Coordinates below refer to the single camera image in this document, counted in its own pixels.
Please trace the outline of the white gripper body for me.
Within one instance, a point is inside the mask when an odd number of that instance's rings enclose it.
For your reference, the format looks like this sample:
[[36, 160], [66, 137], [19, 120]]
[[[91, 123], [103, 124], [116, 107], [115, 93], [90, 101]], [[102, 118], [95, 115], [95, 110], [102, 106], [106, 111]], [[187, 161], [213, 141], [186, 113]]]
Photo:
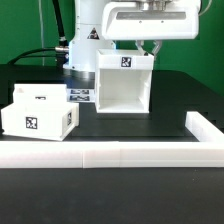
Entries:
[[194, 39], [201, 0], [120, 0], [105, 5], [102, 35], [109, 40]]

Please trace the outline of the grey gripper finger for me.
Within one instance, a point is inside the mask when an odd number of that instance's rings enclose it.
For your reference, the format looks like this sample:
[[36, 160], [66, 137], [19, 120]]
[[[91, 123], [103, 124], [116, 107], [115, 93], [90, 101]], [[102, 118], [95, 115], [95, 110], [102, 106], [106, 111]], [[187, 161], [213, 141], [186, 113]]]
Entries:
[[160, 49], [162, 48], [162, 41], [161, 40], [155, 40], [153, 42], [153, 44], [154, 44], [154, 48], [152, 49], [152, 55], [154, 56], [154, 60], [156, 61], [157, 55], [158, 55]]
[[144, 42], [142, 40], [136, 40], [135, 45], [137, 47], [137, 50], [139, 51], [139, 53], [142, 56], [148, 56], [149, 55], [149, 53], [143, 49]]

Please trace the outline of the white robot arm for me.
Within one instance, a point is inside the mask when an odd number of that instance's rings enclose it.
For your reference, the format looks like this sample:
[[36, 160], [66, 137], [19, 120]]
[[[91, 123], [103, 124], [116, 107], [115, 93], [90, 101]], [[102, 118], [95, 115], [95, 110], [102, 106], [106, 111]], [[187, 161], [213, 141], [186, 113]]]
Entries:
[[93, 72], [95, 53], [117, 41], [193, 39], [201, 0], [75, 0], [68, 70]]

